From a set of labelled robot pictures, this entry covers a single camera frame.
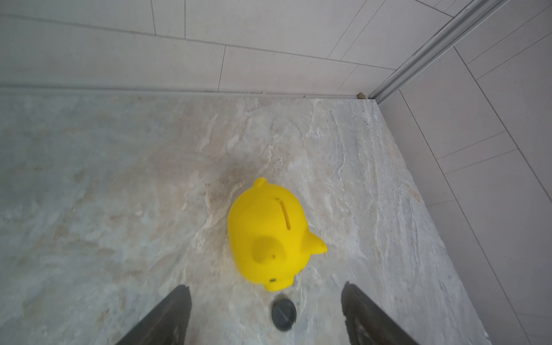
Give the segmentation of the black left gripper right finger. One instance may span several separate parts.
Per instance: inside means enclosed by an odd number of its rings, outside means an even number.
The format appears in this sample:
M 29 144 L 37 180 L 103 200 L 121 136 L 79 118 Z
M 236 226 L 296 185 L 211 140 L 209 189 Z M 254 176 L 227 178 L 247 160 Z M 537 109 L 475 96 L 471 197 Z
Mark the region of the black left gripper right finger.
M 350 344 L 418 344 L 355 284 L 345 284 L 341 302 Z

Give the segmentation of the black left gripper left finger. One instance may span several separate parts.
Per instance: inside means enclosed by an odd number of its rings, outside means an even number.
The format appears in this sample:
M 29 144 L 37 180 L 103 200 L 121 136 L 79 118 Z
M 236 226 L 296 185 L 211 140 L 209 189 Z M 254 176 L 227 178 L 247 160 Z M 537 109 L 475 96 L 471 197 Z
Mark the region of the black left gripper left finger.
M 179 285 L 116 345 L 184 344 L 191 316 L 190 288 Z

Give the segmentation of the yellow piggy bank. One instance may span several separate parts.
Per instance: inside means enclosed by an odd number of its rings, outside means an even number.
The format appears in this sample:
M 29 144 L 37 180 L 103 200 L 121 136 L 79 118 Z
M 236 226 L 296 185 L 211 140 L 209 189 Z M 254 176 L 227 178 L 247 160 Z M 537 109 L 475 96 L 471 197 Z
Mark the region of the yellow piggy bank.
M 293 285 L 326 243 L 310 231 L 300 201 L 286 188 L 258 178 L 229 210 L 228 236 L 239 273 L 268 291 Z

